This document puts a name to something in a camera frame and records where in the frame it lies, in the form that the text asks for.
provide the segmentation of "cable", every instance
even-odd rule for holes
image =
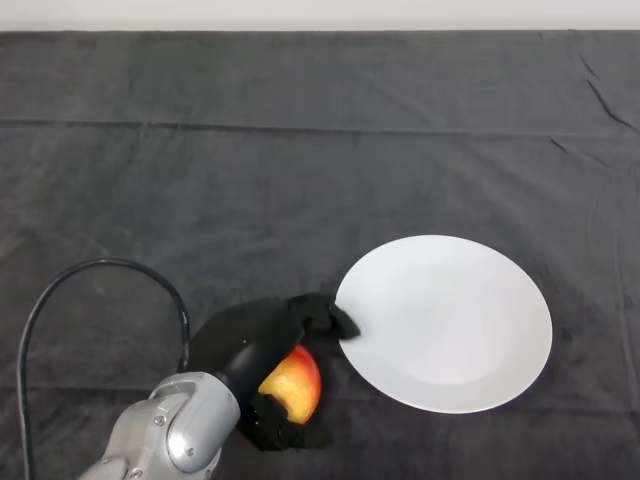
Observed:
[[[180,327],[182,331],[182,355],[180,357],[180,363],[178,364],[178,373],[182,373],[187,370],[189,365],[189,356],[191,354],[191,332],[189,325],[189,314],[187,307],[180,297],[178,290],[162,275],[155,270],[150,269],[140,263],[132,262],[130,260],[121,260],[117,258],[97,258],[94,260],[88,260],[86,262],[79,263],[67,270],[58,274],[57,277],[44,289],[40,294],[40,297],[36,301],[27,323],[22,332],[22,338],[20,339],[20,347],[18,349],[18,359],[16,362],[16,382],[18,391],[18,415],[20,417],[20,430],[22,434],[22,457],[24,462],[24,478],[25,480],[33,480],[33,451],[31,444],[31,427],[29,424],[29,405],[27,399],[27,351],[29,349],[29,341],[31,340],[31,333],[35,326],[38,315],[42,311],[47,299],[51,296],[54,290],[60,286],[69,277],[76,273],[82,272],[92,267],[99,266],[113,266],[124,267],[131,270],[136,270],[145,274],[146,276],[155,280],[161,287],[163,287],[176,304],[178,308],[178,314],[180,316]]]

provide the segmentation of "plate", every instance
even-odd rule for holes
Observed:
[[[551,351],[551,315],[515,263],[462,238],[382,245],[347,273],[336,304],[362,335],[340,342],[354,368],[407,405],[469,413],[529,387]]]

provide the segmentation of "black cloth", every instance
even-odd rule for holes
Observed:
[[[260,453],[233,434],[220,478],[637,478],[639,128],[633,33],[0,35],[0,477],[21,471],[19,335],[64,267],[144,262],[197,327],[445,234],[540,287],[554,339],[538,381],[495,410],[428,413],[316,346],[331,446]],[[30,356],[39,478],[100,457],[173,372],[178,335],[132,272],[55,295]]]

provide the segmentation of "red apple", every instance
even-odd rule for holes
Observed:
[[[262,382],[259,391],[273,395],[287,409],[289,421],[305,423],[320,400],[320,370],[311,354],[297,345]]]

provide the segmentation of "silver metal arm segment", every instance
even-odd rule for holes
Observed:
[[[116,422],[102,459],[80,480],[205,480],[240,418],[229,389],[207,373],[163,380]]]

